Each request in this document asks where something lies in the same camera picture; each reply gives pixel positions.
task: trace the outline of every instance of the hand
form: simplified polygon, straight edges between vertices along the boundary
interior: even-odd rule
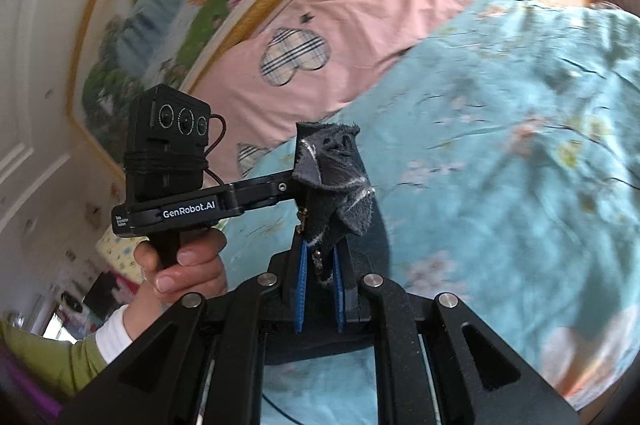
[[[226,293],[226,272],[219,253],[226,238],[213,228],[178,250],[178,264],[160,270],[158,252],[148,241],[136,246],[134,258],[140,264],[145,281],[123,315],[124,327],[135,340],[162,314],[162,304],[173,304],[185,293],[195,291],[204,297]]]

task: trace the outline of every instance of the floral fabric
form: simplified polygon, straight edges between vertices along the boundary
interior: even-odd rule
[[[390,276],[457,293],[575,408],[640,347],[638,48],[640,20],[620,10],[478,0],[330,119],[361,128]],[[292,201],[230,220],[230,284],[296,223]],[[370,351],[267,373],[265,394],[305,425],[376,423]],[[267,407],[263,423],[286,423]]]

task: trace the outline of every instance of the handle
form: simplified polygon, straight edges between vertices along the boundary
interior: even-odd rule
[[[164,230],[148,235],[149,241],[160,256],[162,269],[178,264],[177,255],[180,249],[180,232]]]

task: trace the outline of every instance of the floral blanket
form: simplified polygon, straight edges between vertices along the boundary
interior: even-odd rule
[[[640,344],[638,48],[626,12],[478,0],[332,119],[361,127],[391,277],[457,293],[575,408]],[[289,248],[295,223],[293,202],[229,221],[230,283]],[[268,368],[264,393],[305,425],[377,423],[371,351]]]

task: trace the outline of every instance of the pink fabric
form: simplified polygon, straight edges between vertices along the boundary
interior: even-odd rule
[[[209,155],[211,169],[225,182],[239,180],[246,171],[239,169],[239,150],[254,146],[256,155],[264,154],[291,138],[296,122],[342,109],[375,85],[401,52],[470,1],[294,0],[263,33],[226,52],[195,89],[227,121],[225,138]],[[273,61],[278,45],[269,44],[280,28],[300,30],[292,37],[298,43],[315,36],[322,55],[272,85],[260,66]],[[217,131],[213,121],[210,133]]]

